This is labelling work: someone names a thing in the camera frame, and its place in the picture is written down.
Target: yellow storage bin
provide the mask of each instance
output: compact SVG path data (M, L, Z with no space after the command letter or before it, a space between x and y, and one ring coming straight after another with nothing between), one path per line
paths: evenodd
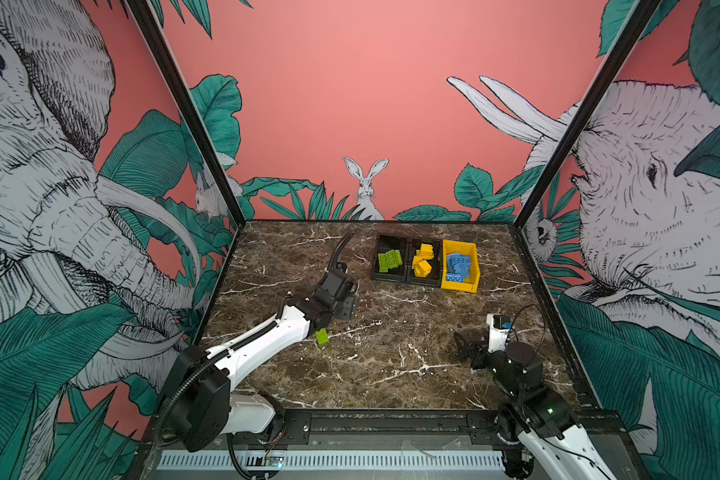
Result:
M472 263L469 267L469 280L466 282L448 282L445 274L448 272L448 262L446 261L448 254L462 254L469 256ZM454 242L452 240L443 240L443 280L440 288L446 290L459 290L461 292L475 293L478 291L478 283L480 282L480 265L478 264L478 246L475 244L466 244L465 242Z

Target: marble tabletop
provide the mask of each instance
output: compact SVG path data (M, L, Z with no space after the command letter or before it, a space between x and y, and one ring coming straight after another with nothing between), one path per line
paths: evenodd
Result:
M354 238L340 261L359 281L350 321L334 321L330 340L310 336L264 363L238 392L265 391L284 406L309 408L498 408L505 395L486 371L455 358L453 332L481 327L489 312L514 316L538 303L506 226L249 222L230 261L200 341L208 347L245 332L276 311L282 295L317 283L338 240ZM478 246L477 293L371 279L379 234L459 240ZM576 395L539 311L515 323L538 345L544 378L574 407Z

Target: yellow lego brick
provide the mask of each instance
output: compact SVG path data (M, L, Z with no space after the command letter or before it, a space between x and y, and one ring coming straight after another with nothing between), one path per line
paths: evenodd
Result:
M423 278L432 272L432 265L426 260L421 260L417 264L414 264L414 274L419 278Z

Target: white vent grille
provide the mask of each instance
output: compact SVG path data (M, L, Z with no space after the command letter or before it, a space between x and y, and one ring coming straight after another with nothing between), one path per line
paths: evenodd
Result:
M272 470L272 466L256 466L263 463L264 451L237 452L240 465L250 472ZM441 470L441 471L503 471L501 452L479 451L432 451L400 450L275 450L273 458L283 458L282 469L292 471L314 470ZM190 453L186 450L165 450L158 470L233 470L229 453L209 450Z

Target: rabbit ear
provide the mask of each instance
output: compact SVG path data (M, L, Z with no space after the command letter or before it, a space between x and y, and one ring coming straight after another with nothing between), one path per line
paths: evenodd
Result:
M373 167L371 167L371 171L368 172L368 178L374 178L376 175L380 174L387 165L389 165L389 160L386 158L376 160L376 163L374 163Z
M349 174L354 178L357 178L358 180L362 180L362 168L360 168L360 165L358 165L356 161L349 157L342 158L344 159L344 163L347 165L347 170L349 170Z

